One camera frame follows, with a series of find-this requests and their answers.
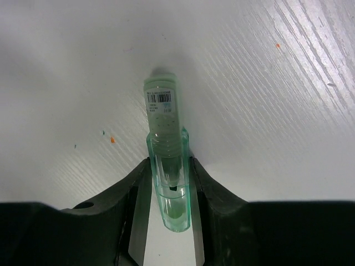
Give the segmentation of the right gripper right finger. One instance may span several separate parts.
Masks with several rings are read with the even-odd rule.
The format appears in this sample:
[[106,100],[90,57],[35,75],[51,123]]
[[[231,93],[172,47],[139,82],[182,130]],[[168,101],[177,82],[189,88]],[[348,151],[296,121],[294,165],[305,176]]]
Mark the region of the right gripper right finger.
[[248,202],[190,159],[197,265],[353,265],[354,202]]

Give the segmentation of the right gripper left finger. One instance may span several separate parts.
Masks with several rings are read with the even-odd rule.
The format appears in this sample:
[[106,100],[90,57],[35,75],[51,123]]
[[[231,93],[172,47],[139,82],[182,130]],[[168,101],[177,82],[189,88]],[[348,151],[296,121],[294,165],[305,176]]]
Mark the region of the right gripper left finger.
[[149,159],[72,209],[1,204],[2,265],[143,265],[152,192]]

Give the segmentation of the clear green pen cap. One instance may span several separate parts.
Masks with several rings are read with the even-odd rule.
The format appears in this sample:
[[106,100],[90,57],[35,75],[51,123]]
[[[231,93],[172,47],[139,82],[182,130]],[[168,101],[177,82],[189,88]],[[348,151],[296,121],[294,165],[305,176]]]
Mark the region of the clear green pen cap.
[[189,134],[182,128],[160,139],[146,138],[155,192],[164,226],[180,233],[191,225]]

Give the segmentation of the green plastic tool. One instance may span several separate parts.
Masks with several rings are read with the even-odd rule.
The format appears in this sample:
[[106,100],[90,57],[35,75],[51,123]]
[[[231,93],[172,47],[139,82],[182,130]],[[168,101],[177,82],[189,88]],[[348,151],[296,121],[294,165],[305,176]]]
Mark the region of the green plastic tool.
[[175,192],[182,164],[177,77],[174,74],[153,75],[144,81],[143,92],[158,173],[163,185]]

